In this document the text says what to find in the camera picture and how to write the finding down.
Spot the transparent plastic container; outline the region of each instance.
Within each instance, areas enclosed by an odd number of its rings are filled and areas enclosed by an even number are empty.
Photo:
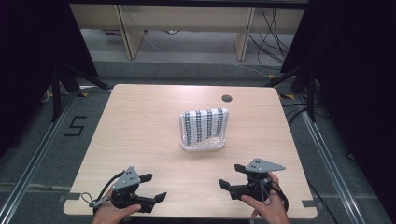
[[[226,108],[184,112],[179,118],[182,148],[189,152],[222,149],[228,116]]]

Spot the aluminum rail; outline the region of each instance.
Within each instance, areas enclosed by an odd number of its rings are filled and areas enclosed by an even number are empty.
[[[35,154],[33,155],[32,159],[30,159],[28,165],[26,166],[23,174],[21,175],[20,179],[18,180],[17,184],[15,185],[14,189],[8,195],[7,200],[2,204],[0,209],[0,220],[2,224],[7,224],[12,219],[15,211],[17,210],[22,197],[26,190],[29,187],[30,182],[32,181],[35,172],[37,171],[40,163],[43,161],[50,144],[57,133],[62,120],[64,119],[64,115],[76,98],[76,95],[73,93],[68,93],[65,97],[63,103],[63,110],[58,118],[51,123],[49,129],[47,130],[46,134],[44,135],[43,139],[40,142]]]
[[[304,103],[304,99],[301,95],[296,95],[296,99],[299,104]],[[308,127],[309,132],[317,146],[320,157],[323,159],[324,165],[329,172],[330,178],[337,190],[338,195],[340,196],[341,202],[343,203],[346,213],[349,216],[349,219],[352,223],[366,223],[364,217],[361,213],[361,210],[358,207],[352,193],[350,192],[346,181],[342,177],[340,171],[338,170],[337,165],[335,164],[334,159],[332,158],[332,154],[324,142],[320,131],[318,130],[318,126],[315,122],[311,121],[308,114],[303,112],[303,118],[306,126]]]

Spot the hand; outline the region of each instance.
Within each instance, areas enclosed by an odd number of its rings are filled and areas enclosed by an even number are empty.
[[[279,180],[275,175],[273,175],[271,172],[268,173],[268,175],[272,181],[279,184]],[[241,199],[247,205],[250,205],[254,208],[254,211],[251,214],[252,218],[255,218],[258,214],[260,214],[270,224],[289,224],[290,221],[288,215],[286,214],[285,207],[279,195],[277,195],[274,190],[270,190],[269,194],[269,198],[267,199],[268,202],[266,203],[269,205],[265,205],[263,202],[259,202],[247,195],[242,195]]]
[[[111,190],[106,194],[111,197]],[[92,224],[119,224],[125,217],[138,212],[141,209],[140,204],[133,204],[126,208],[116,208],[111,201],[102,203],[93,216]]]

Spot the wooden table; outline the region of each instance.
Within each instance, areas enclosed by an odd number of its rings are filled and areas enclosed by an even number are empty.
[[[223,102],[231,95],[230,103]],[[180,145],[179,116],[187,110],[224,107],[229,110],[225,147],[220,151],[190,153]],[[134,166],[139,175],[153,174],[137,194],[154,197],[167,192],[150,217],[250,218],[252,208],[231,200],[219,179],[245,185],[246,175],[235,164],[254,158],[286,166],[277,171],[289,198],[290,218],[314,218],[303,167],[297,154],[276,90],[258,87],[117,85],[107,102],[71,193],[99,195],[115,174]],[[67,200],[69,215],[90,215],[81,198]]]

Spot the gray carpet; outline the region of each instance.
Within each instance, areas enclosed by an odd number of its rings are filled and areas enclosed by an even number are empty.
[[[279,76],[276,70],[261,66],[205,64],[205,63],[95,63],[100,79],[107,84],[148,83],[184,85],[229,85],[262,86],[269,81],[268,75]],[[293,78],[282,82],[276,89],[279,94],[290,94]],[[91,83],[79,79],[80,85]],[[24,195],[11,223],[91,223],[91,216],[68,216],[63,212],[62,197],[66,195],[77,175],[85,152],[91,141],[96,125],[101,117],[109,92],[90,91],[87,97],[76,97],[68,109],[63,123],[57,132],[45,159],[40,164],[32,181],[32,186]],[[293,99],[282,99],[283,105],[297,103]],[[297,108],[284,106],[285,114]],[[375,197],[359,166],[347,158],[347,148],[332,124],[331,117],[323,106],[315,107],[317,125],[332,153],[352,194],[356,197],[367,223],[391,223],[380,202]],[[27,162],[35,152],[40,140],[50,125],[51,102],[37,109],[35,116],[26,127],[18,146],[10,148],[0,160],[0,200],[10,192],[9,184],[18,181]],[[65,136],[78,130],[69,128],[75,116],[85,116],[75,124],[83,125],[80,136]],[[307,179],[312,183],[339,223],[350,223],[347,212],[329,178],[318,150],[306,128],[301,115],[290,126]],[[46,186],[58,186],[47,190]],[[312,220],[293,220],[292,223],[334,223],[329,211],[323,208],[318,196],[318,216]],[[135,220],[140,223],[153,223],[153,219]]]

